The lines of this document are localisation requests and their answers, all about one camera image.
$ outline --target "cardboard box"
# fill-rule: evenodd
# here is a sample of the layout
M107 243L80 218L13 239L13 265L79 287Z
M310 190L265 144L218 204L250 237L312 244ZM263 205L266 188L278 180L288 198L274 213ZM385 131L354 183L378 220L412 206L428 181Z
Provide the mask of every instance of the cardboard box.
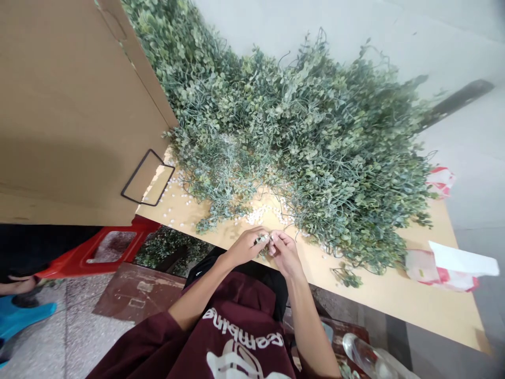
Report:
M130 225L177 120L120 1L4 1L0 39L0 222Z

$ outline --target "person's left hand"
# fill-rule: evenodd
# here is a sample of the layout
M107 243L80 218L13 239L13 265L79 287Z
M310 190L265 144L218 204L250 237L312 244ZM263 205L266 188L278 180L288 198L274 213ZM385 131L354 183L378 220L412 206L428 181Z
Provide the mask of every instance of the person's left hand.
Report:
M223 258L225 258L233 268L249 262L251 259L255 258L261 249L270 241L270 239L267 238L264 242L259 242L255 245L254 242L256 239L262 235L268 234L268 231L262 226L257 226L243 232L233 246L223 254Z

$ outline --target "table surface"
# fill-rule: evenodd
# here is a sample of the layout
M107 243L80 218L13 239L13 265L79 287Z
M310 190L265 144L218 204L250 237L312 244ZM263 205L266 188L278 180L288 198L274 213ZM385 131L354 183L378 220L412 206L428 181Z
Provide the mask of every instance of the table surface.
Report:
M153 198L157 198L170 173L170 168L160 167L146 196L152 195ZM197 204L195 199L182 197L185 193L178 184L170 184L162 202L156 207L142 205L138 208L137 214L225 249L228 249L244 230L253 227L245 218L242 218L237 221L223 222L213 232L197 234L192 224L196 224L208 214L209 203ZM398 232L407 241L407 248L429 250L428 241L458 247L445 203L430 201L429 204L433 221L432 229L414 224ZM264 193L260 200L260 194L258 194L252 205L253 208L266 206L267 210L262 217L262 225L266 229L285 227L275 213L268 208L269 206L272 209L280 207L273 195ZM286 233L295 237L297 229L290 226L286 229ZM309 239L301 237L301 234L297 236L297 248L305 275L310 283L463 345L490 353L489 343L472 293L445 291L420 284L409 279L403 270L392 268L388 269L383 276L358 269L356 273L361 276L363 285L358 289L347 288L338 283L330 270L332 267L339 266L340 259L326 254L317 244L310 244ZM275 268L270 257L266 260L260 257L256 261Z

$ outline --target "white paper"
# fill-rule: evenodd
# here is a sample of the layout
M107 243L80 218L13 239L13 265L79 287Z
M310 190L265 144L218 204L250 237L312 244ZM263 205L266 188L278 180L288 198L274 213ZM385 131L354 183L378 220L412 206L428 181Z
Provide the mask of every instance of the white paper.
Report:
M466 252L453 247L429 241L435 264L447 270L460 271L478 277L483 275L498 276L500 269L494 258Z

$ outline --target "hand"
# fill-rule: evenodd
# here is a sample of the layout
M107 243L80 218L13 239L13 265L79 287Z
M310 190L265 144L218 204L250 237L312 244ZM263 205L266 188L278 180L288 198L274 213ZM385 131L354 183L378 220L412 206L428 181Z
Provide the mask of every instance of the hand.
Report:
M275 264L284 278L307 280L298 257L295 240L279 230L272 231L271 236L273 241L268 245L269 254L274 257Z
M249 262L258 255L269 241L269 239L266 239L264 242L259 242L255 245L256 239L268 234L268 231L262 226L243 232L233 246L223 254L223 258L230 263L232 268Z

